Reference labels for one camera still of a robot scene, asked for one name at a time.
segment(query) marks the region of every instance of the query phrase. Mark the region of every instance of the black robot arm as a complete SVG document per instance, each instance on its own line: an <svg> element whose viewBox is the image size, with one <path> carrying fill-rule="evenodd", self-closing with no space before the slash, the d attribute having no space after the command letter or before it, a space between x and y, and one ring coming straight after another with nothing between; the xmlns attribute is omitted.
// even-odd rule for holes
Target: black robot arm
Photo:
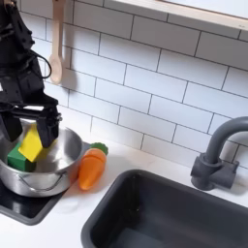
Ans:
<svg viewBox="0 0 248 248"><path fill-rule="evenodd" d="M32 32L22 21L16 0L0 0L0 129L9 141L22 133L20 119L37 122L43 147L57 139L61 115L58 101L44 93L38 62L31 50ZM32 110L27 107L43 107Z"/></svg>

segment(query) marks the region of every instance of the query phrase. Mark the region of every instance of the gray faucet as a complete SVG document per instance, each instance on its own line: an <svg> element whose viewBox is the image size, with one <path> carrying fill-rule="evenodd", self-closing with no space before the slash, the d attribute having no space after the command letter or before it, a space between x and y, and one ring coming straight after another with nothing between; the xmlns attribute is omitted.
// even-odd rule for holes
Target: gray faucet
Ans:
<svg viewBox="0 0 248 248"><path fill-rule="evenodd" d="M215 185L231 189L236 176L238 162L225 166L220 154L227 139L239 132L248 131L248 117L239 117L220 126L213 134L205 153L195 161L192 168L192 183L203 191L212 190Z"/></svg>

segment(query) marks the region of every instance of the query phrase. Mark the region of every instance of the metal pot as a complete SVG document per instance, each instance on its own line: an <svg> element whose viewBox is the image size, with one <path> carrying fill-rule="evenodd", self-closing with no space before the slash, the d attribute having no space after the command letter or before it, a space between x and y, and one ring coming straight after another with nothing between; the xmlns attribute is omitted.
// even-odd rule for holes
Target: metal pot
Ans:
<svg viewBox="0 0 248 248"><path fill-rule="evenodd" d="M25 197L41 198L67 190L78 177L78 162L83 142L74 131L60 127L59 138L47 157L37 163L34 172L15 170L7 165L8 153L22 141L29 124L23 123L23 133L15 142L8 142L0 132L0 178L11 191Z"/></svg>

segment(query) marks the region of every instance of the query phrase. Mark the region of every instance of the sink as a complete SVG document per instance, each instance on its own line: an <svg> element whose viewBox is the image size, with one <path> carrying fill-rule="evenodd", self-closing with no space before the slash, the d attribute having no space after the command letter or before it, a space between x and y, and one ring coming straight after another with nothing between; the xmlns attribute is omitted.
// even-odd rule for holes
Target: sink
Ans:
<svg viewBox="0 0 248 248"><path fill-rule="evenodd" d="M248 248L248 209L129 170L85 223L81 241L84 248Z"/></svg>

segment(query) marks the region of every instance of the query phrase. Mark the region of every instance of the tile backsplash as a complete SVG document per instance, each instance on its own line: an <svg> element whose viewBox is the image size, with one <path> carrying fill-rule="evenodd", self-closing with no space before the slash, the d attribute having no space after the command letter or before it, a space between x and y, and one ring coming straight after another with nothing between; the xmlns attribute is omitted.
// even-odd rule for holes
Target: tile backsplash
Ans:
<svg viewBox="0 0 248 248"><path fill-rule="evenodd" d="M19 0L33 49L49 58L51 0ZM74 128L192 167L211 135L248 115L248 33L111 0L68 0L61 85L46 82ZM248 133L223 160L247 175Z"/></svg>

